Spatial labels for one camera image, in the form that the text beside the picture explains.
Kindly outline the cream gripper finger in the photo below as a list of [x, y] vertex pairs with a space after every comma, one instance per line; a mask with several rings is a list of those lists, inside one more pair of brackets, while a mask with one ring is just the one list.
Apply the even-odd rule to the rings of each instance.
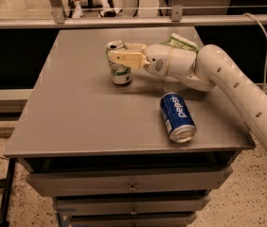
[[130, 51], [144, 52], [146, 47], [147, 46], [145, 44], [122, 42], [120, 44], [119, 50], [130, 50]]
[[133, 51], [113, 51], [111, 61], [131, 68], [142, 68], [150, 64], [143, 53]]

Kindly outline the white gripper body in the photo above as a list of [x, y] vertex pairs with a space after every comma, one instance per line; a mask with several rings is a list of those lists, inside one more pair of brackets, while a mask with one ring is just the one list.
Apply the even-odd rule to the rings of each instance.
[[167, 45], [153, 44], [146, 48], [147, 63], [144, 69], [152, 75], [163, 77], [168, 71], [168, 62], [172, 48]]

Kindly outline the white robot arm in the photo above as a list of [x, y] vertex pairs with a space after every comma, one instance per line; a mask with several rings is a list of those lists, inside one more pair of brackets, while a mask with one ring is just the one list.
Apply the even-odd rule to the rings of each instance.
[[110, 50], [108, 59], [152, 75], [173, 77], [198, 91], [219, 87], [267, 152], [267, 95], [218, 46], [193, 50], [170, 44], [126, 44]]

